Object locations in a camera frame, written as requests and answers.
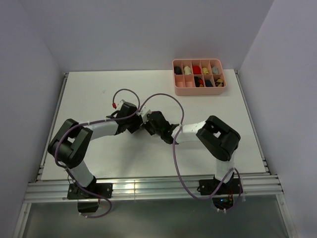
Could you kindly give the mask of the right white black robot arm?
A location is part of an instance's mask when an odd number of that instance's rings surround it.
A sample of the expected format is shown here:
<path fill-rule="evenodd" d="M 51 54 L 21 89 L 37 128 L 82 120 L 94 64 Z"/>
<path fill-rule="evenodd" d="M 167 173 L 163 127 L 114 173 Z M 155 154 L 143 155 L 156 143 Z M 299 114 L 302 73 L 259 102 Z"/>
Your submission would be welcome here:
<path fill-rule="evenodd" d="M 170 124 L 162 112 L 155 111 L 147 115 L 145 124 L 150 135 L 158 135 L 165 143 L 178 145 L 185 142 L 201 142 L 215 157 L 214 187 L 219 193 L 226 193 L 232 186 L 234 173 L 233 154 L 238 148 L 241 136 L 216 116 L 205 121 L 180 125 Z"/>

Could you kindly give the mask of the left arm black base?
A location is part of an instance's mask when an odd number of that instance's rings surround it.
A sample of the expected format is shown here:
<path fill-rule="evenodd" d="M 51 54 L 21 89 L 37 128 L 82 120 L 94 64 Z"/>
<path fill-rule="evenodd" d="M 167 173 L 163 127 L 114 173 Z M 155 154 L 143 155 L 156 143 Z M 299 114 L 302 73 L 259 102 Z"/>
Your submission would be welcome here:
<path fill-rule="evenodd" d="M 112 189 L 112 183 L 97 183 L 92 191 L 88 191 L 87 188 L 82 189 L 76 183 L 71 183 L 66 198 L 68 200 L 78 200 L 78 212 L 89 215 L 97 212 L 100 200 L 111 198 Z"/>

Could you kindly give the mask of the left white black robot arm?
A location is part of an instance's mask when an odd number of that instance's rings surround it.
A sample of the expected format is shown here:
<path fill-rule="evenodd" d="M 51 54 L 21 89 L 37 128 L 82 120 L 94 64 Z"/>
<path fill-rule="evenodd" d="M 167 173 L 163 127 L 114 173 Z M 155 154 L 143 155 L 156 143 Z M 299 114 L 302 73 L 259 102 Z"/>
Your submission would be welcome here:
<path fill-rule="evenodd" d="M 79 184 L 78 191 L 85 198 L 91 198 L 97 192 L 97 179 L 84 162 L 89 143 L 126 130 L 133 133 L 143 123 L 136 105 L 122 100 L 116 108 L 104 121 L 91 124 L 67 119 L 48 145 L 48 153 L 54 157 L 56 165 L 66 169 Z"/>

